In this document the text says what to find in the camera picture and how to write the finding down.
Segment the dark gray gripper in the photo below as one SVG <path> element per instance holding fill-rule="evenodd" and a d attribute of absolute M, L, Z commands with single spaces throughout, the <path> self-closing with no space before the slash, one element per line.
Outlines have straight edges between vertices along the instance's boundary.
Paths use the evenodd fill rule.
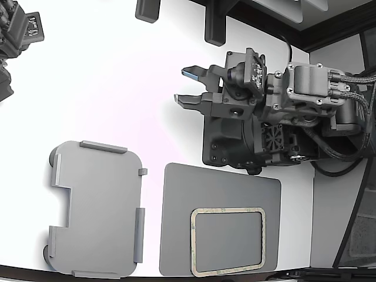
<path fill-rule="evenodd" d="M 216 118 L 249 119 L 260 102 L 260 65 L 238 64 L 232 68 L 212 65 L 209 69 L 189 66 L 182 75 L 204 84 L 198 96 L 174 94 L 183 109 Z"/>

